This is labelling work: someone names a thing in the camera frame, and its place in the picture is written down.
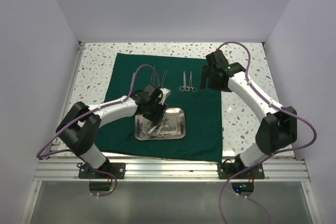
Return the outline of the steel surgical scissors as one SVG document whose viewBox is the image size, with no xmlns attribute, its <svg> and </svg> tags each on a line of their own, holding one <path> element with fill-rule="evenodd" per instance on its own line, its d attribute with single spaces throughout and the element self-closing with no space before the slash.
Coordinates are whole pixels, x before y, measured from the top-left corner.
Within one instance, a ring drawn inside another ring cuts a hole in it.
<svg viewBox="0 0 336 224">
<path fill-rule="evenodd" d="M 193 75 L 191 71 L 190 71 L 190 78 L 189 78 L 189 83 L 187 86 L 187 91 L 192 91 L 194 93 L 197 92 L 197 88 L 193 86 Z"/>
</svg>

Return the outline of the green surgical cloth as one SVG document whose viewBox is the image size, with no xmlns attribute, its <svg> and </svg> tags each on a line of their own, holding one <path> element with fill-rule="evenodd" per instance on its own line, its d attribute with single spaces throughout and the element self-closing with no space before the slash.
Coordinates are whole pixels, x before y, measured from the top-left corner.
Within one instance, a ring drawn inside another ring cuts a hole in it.
<svg viewBox="0 0 336 224">
<path fill-rule="evenodd" d="M 191 74 L 188 81 L 199 87 L 203 59 L 117 54 L 106 92 L 109 102 L 126 95 L 133 73 L 139 66 L 134 90 L 144 89 L 150 83 L 152 67 L 159 74 L 167 71 L 164 87 L 171 90 L 166 104 L 185 112 L 186 135 L 179 140 L 140 141 L 134 136 L 134 117 L 122 118 L 102 126 L 95 141 L 102 152 L 125 155 L 220 162 L 223 152 L 221 93 L 211 89 L 182 92 L 183 74 Z"/>
</svg>

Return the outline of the steel hemostat clamp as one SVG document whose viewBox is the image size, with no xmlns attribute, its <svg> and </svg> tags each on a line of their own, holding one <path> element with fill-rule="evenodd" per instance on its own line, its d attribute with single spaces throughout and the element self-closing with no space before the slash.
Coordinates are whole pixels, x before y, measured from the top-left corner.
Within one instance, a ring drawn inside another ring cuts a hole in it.
<svg viewBox="0 0 336 224">
<path fill-rule="evenodd" d="M 186 85 L 186 73 L 185 73 L 185 71 L 183 71 L 183 85 L 180 86 L 180 91 L 182 91 L 182 92 L 188 92 L 189 91 L 189 89 Z"/>
</svg>

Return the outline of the steel instrument tray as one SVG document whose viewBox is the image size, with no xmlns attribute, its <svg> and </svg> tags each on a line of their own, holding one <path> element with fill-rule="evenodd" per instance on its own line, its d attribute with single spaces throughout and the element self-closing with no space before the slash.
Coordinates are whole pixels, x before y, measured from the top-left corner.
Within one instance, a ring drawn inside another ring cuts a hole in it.
<svg viewBox="0 0 336 224">
<path fill-rule="evenodd" d="M 154 141 L 154 140 L 178 140 L 186 135 L 185 113 L 181 108 L 167 108 L 161 125 L 164 126 L 163 137 L 157 137 L 157 131 L 148 135 L 145 133 L 145 128 L 151 121 L 143 116 L 136 115 L 134 122 L 134 137 L 139 141 Z"/>
</svg>

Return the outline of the steel forceps tweezers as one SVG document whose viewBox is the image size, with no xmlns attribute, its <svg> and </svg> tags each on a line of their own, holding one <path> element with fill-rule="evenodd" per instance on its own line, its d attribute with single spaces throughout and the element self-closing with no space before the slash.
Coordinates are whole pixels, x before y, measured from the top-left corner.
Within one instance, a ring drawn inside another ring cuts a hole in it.
<svg viewBox="0 0 336 224">
<path fill-rule="evenodd" d="M 151 75 L 151 79 L 150 79 L 151 84 L 154 84 L 154 82 L 155 82 L 155 67 L 156 66 L 154 66 L 154 70 L 152 71 L 152 75 Z"/>
</svg>

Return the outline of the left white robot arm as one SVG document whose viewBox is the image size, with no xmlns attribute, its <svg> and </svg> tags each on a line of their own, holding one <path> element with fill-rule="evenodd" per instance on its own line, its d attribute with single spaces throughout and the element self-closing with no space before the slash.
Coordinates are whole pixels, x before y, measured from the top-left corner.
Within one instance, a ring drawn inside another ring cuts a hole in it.
<svg viewBox="0 0 336 224">
<path fill-rule="evenodd" d="M 167 88 L 149 84 L 119 99 L 96 105 L 75 103 L 56 129 L 56 136 L 78 158 L 82 159 L 97 178 L 109 172 L 109 160 L 95 145 L 101 127 L 122 118 L 140 115 L 158 124 L 166 110 L 165 100 L 171 94 Z"/>
</svg>

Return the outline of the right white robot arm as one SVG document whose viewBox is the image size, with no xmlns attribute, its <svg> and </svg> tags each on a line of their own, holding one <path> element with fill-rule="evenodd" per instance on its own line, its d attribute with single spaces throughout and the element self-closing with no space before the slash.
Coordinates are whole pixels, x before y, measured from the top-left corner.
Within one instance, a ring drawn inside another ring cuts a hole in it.
<svg viewBox="0 0 336 224">
<path fill-rule="evenodd" d="M 200 88 L 235 93 L 260 122 L 255 142 L 238 154 L 232 165 L 224 166 L 228 172 L 246 178 L 252 173 L 253 164 L 297 140 L 297 119 L 287 114 L 296 115 L 297 112 L 291 106 L 285 108 L 275 102 L 252 80 L 247 80 L 246 69 L 237 62 L 230 64 L 222 51 L 210 53 L 206 60 Z"/>
</svg>

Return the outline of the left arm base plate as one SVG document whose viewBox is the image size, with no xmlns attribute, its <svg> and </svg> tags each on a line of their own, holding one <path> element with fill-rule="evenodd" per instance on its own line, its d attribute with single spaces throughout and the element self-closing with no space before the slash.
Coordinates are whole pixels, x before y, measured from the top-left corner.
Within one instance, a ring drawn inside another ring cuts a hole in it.
<svg viewBox="0 0 336 224">
<path fill-rule="evenodd" d="M 78 177 L 80 179 L 105 179 L 112 178 L 111 174 L 116 179 L 124 179 L 126 164 L 125 163 L 106 163 L 100 168 L 91 168 L 87 163 L 78 163 Z"/>
</svg>

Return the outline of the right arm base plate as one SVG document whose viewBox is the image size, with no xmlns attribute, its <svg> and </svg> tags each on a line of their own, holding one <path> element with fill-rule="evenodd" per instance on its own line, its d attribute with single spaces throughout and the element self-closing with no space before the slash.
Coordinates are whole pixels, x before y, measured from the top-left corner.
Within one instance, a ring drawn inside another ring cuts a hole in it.
<svg viewBox="0 0 336 224">
<path fill-rule="evenodd" d="M 245 168 L 238 167 L 232 162 L 217 163 L 217 173 L 219 179 L 229 179 L 233 175 L 237 174 L 234 179 L 264 179 L 264 169 L 262 164 L 249 168 L 242 172 Z"/>
</svg>

